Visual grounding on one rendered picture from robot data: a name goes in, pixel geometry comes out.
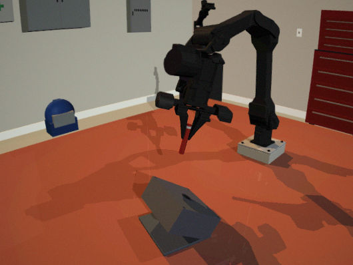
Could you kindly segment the red peg with tan band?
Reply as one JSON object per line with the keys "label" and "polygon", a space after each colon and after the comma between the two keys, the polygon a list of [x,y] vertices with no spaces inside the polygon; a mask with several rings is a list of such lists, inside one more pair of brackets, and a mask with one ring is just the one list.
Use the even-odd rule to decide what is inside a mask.
{"label": "red peg with tan band", "polygon": [[188,136],[190,134],[190,130],[191,130],[192,125],[188,124],[186,125],[186,130],[185,130],[185,134],[184,134],[184,138],[182,139],[181,145],[180,145],[180,149],[179,149],[179,154],[184,154],[185,148],[186,148],[186,144],[188,141]]}

